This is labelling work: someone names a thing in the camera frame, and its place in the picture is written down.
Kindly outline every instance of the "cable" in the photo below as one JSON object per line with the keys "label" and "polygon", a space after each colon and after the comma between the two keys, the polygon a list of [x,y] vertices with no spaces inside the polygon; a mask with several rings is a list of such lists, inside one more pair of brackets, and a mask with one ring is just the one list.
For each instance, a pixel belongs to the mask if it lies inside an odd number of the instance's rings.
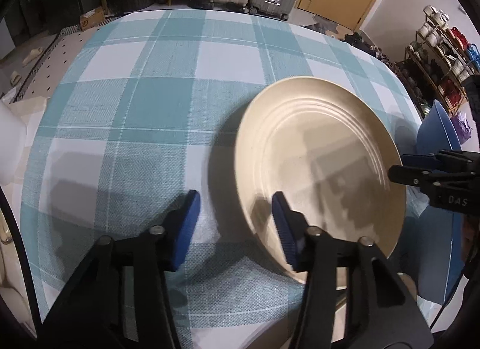
{"label": "cable", "polygon": [[11,237],[15,250],[17,251],[18,261],[20,263],[20,270],[23,275],[23,282],[25,283],[25,290],[27,294],[28,305],[30,313],[32,315],[32,321],[35,327],[35,331],[40,331],[42,326],[42,318],[40,317],[40,310],[38,309],[37,294],[35,293],[35,286],[33,284],[32,271],[30,270],[30,264],[28,263],[27,252],[25,245],[23,244],[22,234],[18,229],[17,221],[14,214],[11,211],[7,198],[5,197],[3,190],[0,188],[0,212],[5,218],[5,222],[10,230]]}
{"label": "cable", "polygon": [[[477,246],[478,236],[479,236],[479,232],[477,230],[476,233],[475,233],[475,236],[473,238],[472,246],[470,246],[468,257],[465,260],[465,266],[467,266],[467,264],[472,260],[473,251],[474,251],[475,247]],[[435,323],[437,323],[438,319],[440,318],[440,315],[442,314],[443,310],[445,309],[445,307],[447,307],[448,303],[450,303],[450,300],[452,300],[453,295],[457,291],[458,285],[460,284],[460,280],[462,279],[462,276],[463,276],[463,272],[465,271],[465,266],[462,269],[462,272],[460,273],[460,275],[458,276],[457,281],[455,281],[455,284],[453,285],[452,289],[450,290],[450,293],[448,294],[448,297],[447,297],[446,301],[443,302],[443,305],[440,308],[440,311],[438,312],[438,314],[435,316],[435,319],[431,323],[430,330],[433,329]]]}

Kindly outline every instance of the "clothing pile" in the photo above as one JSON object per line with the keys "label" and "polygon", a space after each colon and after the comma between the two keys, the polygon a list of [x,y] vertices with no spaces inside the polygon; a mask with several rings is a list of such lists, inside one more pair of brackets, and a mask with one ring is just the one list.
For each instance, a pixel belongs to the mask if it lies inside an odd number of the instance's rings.
{"label": "clothing pile", "polygon": [[382,49],[368,44],[358,32],[354,32],[353,35],[345,35],[344,41],[352,47],[358,48],[359,50],[377,58],[382,63],[385,63],[390,70],[394,71],[393,63],[390,62],[388,56],[382,52]]}

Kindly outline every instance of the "teal and white plaid fabric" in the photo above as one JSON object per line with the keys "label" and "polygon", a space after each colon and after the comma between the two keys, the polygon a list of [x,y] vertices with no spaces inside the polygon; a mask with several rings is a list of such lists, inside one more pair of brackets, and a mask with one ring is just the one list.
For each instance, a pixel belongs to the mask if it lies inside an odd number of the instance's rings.
{"label": "teal and white plaid fabric", "polygon": [[186,262],[168,276],[183,347],[247,347],[264,331],[264,347],[279,347],[303,288],[249,234],[233,152],[248,103],[298,75],[355,93],[411,152],[421,120],[402,84],[336,39],[203,10],[139,12],[99,28],[56,88],[25,174],[20,227],[42,318],[99,235],[137,235],[193,188],[200,218]]}

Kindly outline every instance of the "floor mat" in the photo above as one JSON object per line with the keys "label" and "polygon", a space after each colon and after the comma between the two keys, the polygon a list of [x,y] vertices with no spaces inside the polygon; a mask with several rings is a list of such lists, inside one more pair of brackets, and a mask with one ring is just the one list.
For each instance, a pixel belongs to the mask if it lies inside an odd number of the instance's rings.
{"label": "floor mat", "polygon": [[353,34],[351,29],[345,28],[343,25],[337,24],[336,22],[326,19],[325,17],[315,15],[313,18],[317,23],[307,25],[305,28],[323,33],[324,35],[334,37],[338,40],[344,40],[345,35]]}

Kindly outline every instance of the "white container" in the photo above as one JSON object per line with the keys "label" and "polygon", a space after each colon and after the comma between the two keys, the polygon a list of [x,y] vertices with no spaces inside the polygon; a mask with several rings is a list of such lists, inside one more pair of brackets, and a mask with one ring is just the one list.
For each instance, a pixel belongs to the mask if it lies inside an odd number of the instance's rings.
{"label": "white container", "polygon": [[27,126],[0,101],[0,185],[14,179],[27,136]]}

